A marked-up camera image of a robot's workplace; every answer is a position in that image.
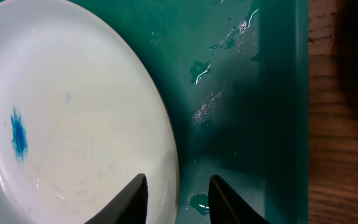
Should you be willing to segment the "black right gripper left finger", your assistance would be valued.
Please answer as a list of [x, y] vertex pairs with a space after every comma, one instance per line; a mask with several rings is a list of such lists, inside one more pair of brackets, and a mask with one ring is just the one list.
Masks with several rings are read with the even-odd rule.
[[149, 191], [145, 174], [137, 174], [85, 224], [146, 224]]

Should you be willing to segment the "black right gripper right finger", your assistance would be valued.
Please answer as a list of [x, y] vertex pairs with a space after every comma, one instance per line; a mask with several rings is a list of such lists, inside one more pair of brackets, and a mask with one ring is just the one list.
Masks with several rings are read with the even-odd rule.
[[269, 224], [219, 175], [210, 177], [208, 205], [211, 224]]

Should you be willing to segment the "light blue plate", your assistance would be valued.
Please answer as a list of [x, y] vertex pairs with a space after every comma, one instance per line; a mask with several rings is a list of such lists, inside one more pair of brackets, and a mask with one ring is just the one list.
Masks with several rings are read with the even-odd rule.
[[84, 223], [140, 173], [147, 223], [174, 223], [176, 144], [137, 55], [72, 2], [0, 2], [0, 223]]

